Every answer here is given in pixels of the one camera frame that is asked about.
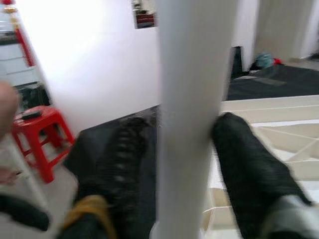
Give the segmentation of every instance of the dark fabric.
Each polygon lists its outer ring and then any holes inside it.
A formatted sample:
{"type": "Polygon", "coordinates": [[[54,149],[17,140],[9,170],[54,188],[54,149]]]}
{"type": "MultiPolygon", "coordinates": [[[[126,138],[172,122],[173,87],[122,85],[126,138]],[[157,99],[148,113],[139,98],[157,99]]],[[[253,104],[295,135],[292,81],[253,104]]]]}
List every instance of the dark fabric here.
{"type": "Polygon", "coordinates": [[[317,53],[313,54],[309,59],[310,59],[310,60],[314,60],[314,61],[318,61],[318,59],[319,59],[319,53],[317,52],[317,53]]]}
{"type": "Polygon", "coordinates": [[[79,182],[79,195],[104,196],[111,205],[109,212],[120,239],[132,238],[133,224],[137,219],[139,172],[141,159],[146,151],[146,138],[141,135],[146,123],[142,118],[133,118],[115,129],[103,148],[96,163],[96,188],[94,178],[83,187],[79,182]]]}
{"type": "Polygon", "coordinates": [[[233,58],[233,68],[231,71],[231,79],[235,79],[237,77],[243,76],[243,64],[241,60],[241,52],[242,47],[236,46],[233,47],[232,50],[234,51],[234,58],[233,58]]]}
{"type": "Polygon", "coordinates": [[[257,66],[256,62],[254,62],[254,63],[251,65],[251,67],[250,67],[249,70],[250,70],[250,71],[258,71],[258,70],[261,70],[261,67],[257,66]]]}
{"type": "MultiPolygon", "coordinates": [[[[106,155],[105,145],[110,142],[113,132],[121,125],[122,119],[107,122],[96,127],[82,131],[79,134],[64,165],[74,173],[80,187],[85,187],[85,194],[105,191],[105,181],[95,178],[98,172],[99,160],[106,155]]],[[[139,188],[137,201],[137,216],[132,224],[131,235],[127,238],[148,239],[150,230],[155,222],[155,189],[156,189],[156,141],[157,129],[146,127],[143,136],[147,140],[147,150],[142,157],[139,170],[139,188]]]]}
{"type": "Polygon", "coordinates": [[[295,232],[276,232],[269,235],[269,239],[312,239],[305,238],[295,232]]]}
{"type": "Polygon", "coordinates": [[[108,239],[108,236],[95,215],[86,214],[60,234],[57,239],[108,239]]]}
{"type": "Polygon", "coordinates": [[[37,87],[31,85],[17,89],[22,95],[22,107],[24,110],[35,106],[49,106],[51,104],[43,85],[37,87]]]}
{"type": "Polygon", "coordinates": [[[147,28],[147,27],[153,27],[155,26],[154,25],[154,22],[141,22],[141,23],[138,23],[137,24],[137,28],[140,29],[140,28],[147,28]]]}
{"type": "Polygon", "coordinates": [[[230,82],[228,101],[319,94],[319,71],[274,65],[230,82]]]}
{"type": "Polygon", "coordinates": [[[284,195],[310,201],[285,164],[271,155],[240,117],[226,113],[216,121],[212,138],[240,232],[259,236],[270,206],[284,195]]]}
{"type": "Polygon", "coordinates": [[[0,46],[10,45],[10,44],[19,44],[19,41],[15,35],[14,31],[8,31],[0,36],[0,46]]]}
{"type": "Polygon", "coordinates": [[[0,212],[8,214],[15,222],[47,231],[50,220],[45,212],[16,197],[0,195],[0,212]]]}

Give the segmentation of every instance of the red stool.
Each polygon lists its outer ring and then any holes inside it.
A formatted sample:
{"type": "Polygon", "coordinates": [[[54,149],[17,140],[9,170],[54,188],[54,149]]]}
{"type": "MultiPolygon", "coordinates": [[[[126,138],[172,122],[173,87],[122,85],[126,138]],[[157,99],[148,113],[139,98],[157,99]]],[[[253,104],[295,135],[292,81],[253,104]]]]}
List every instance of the red stool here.
{"type": "Polygon", "coordinates": [[[21,115],[17,115],[15,118],[15,121],[13,123],[12,127],[12,136],[20,148],[21,152],[23,153],[27,163],[38,169],[40,172],[41,177],[43,178],[43,181],[45,183],[50,183],[53,181],[53,172],[52,167],[57,164],[68,152],[69,149],[63,151],[61,154],[59,154],[55,159],[53,159],[51,162],[48,162],[47,158],[45,157],[42,146],[46,143],[51,142],[54,147],[59,148],[62,146],[62,141],[67,141],[71,145],[74,143],[74,137],[71,134],[69,128],[67,127],[64,119],[62,118],[61,114],[58,110],[52,107],[48,106],[36,106],[34,108],[31,108],[25,113],[34,112],[34,111],[41,111],[42,115],[29,120],[22,120],[21,115]],[[54,125],[57,124],[61,126],[63,129],[66,139],[62,139],[54,125]],[[47,135],[47,138],[40,142],[39,140],[39,134],[40,131],[44,131],[47,135]],[[21,144],[21,141],[19,139],[18,134],[22,133],[29,145],[29,150],[24,150],[21,144]],[[35,163],[31,162],[26,158],[26,156],[30,153],[33,153],[35,163]]]}

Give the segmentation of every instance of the white pole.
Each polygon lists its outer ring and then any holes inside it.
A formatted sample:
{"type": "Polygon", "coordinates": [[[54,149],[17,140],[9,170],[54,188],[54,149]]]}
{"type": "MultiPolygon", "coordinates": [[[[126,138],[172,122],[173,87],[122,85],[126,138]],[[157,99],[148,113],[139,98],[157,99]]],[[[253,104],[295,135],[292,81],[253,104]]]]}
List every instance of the white pole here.
{"type": "Polygon", "coordinates": [[[230,72],[239,0],[158,0],[162,100],[152,239],[196,239],[211,158],[209,132],[230,72]]]}
{"type": "Polygon", "coordinates": [[[30,187],[34,197],[38,201],[42,209],[47,210],[48,204],[46,197],[38,185],[37,181],[32,174],[29,166],[24,160],[24,156],[21,151],[18,149],[14,139],[10,134],[7,134],[3,139],[3,144],[6,146],[6,149],[12,156],[12,160],[15,162],[16,166],[22,171],[22,177],[26,180],[27,185],[30,187]]]}

